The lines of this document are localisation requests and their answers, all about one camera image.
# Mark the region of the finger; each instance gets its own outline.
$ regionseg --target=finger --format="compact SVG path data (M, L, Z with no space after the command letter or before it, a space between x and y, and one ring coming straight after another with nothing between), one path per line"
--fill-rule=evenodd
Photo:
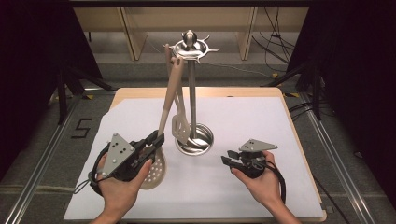
M146 161L145 164L143 164L137 176L131 181L131 183L138 185L138 187L140 188L140 186L145 181L146 177L148 177L149 175L149 169L151 167L151 164L152 164L152 160Z
M233 172L233 174L236 176L236 178L238 178L240 181L242 181L242 183L244 183L245 185L247 185L248 181L251 180L250 177L248 177L242 171L240 171L236 168L232 168L231 172Z
M98 166L96 167L97 180L101 180L103 178L102 168L105 166L106 158L107 158L107 153L105 153L105 155L103 155L103 157L99 160Z
M105 153L105 155L103 155L103 157L99 160L97 167L98 169L102 169L105 166L106 158L107 158L107 153Z
M264 154L264 157L267 161L270 161L271 163L275 164L275 157L274 154L272 154L271 152L264 150L262 152L262 154Z

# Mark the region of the white table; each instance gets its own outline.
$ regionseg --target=white table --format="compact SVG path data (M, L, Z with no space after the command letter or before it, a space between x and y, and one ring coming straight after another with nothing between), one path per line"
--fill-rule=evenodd
M118 90L110 111L103 116L92 151L78 183L87 173L113 133L128 142L145 138L158 129L165 88ZM167 159L164 181L155 189L140 190L133 209L124 217L133 222L263 222L272 215L234 177L220 156L238 150L249 138L278 146L272 150L286 179L286 204L303 221L323 221L326 212L291 122L283 96L277 88L197 88L197 122L215 135L213 147L202 156L187 156L176 148L165 128L163 151ZM188 97L185 97L189 111ZM88 220L103 209L103 199L90 187L74 195L64 219Z

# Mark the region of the human hand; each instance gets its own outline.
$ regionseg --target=human hand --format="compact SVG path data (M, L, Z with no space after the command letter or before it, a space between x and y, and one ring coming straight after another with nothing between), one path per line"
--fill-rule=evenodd
M262 154L267 161L275 164L274 154L269 151L263 151ZM267 207L272 203L282 202L280 198L279 180L270 169L265 169L262 175L254 179L246 176L242 171L236 168L233 168L232 172L246 185L247 189L258 203Z
M105 166L106 156L107 154L99 161L98 169ZM105 199L105 208L92 223L118 222L134 206L137 193L149 174L151 164L152 160L146 161L138 175L129 182L120 181L113 177L99 181L99 188ZM101 174L97 176L98 180L102 178Z
M262 154L267 161L270 161L267 164L275 168L274 154L269 151L263 151ZM233 168L231 171L245 184L253 198L268 209L277 222L288 224L301 223L289 208L283 204L280 196L279 180L273 171L265 169L262 175L254 179L246 176L236 168Z

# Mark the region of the white surface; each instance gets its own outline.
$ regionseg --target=white surface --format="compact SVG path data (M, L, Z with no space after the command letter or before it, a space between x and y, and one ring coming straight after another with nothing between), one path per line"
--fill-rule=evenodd
M96 157L113 133L121 134L129 142L145 138L158 129L162 109L163 99L128 99L104 115L78 183L87 179ZM214 146L198 157L177 150L171 134L171 119L175 114L173 106L163 144L168 166L165 179L155 189L140 190L125 219L271 217L221 162L220 156L227 156L227 150L238 150L249 138L278 145L272 152L286 179L286 204L291 212L297 217L323 217L280 98L197 98L197 122L208 126L215 135ZM87 186L73 196L64 219L93 219L100 214L103 204L103 199Z

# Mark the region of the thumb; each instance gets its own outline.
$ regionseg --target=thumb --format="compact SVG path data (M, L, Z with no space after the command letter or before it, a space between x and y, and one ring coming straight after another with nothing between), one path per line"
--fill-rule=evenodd
M145 181L146 177L149 175L149 169L151 167L152 160L148 160L143 164L142 168L140 169L137 176L131 181L131 183L142 186L143 182Z
M242 181L242 183L244 183L245 185L248 183L249 180L251 180L250 177L248 177L242 171L240 171L236 168L232 168L231 172L233 172L233 174L236 176L236 178L238 178L240 181Z

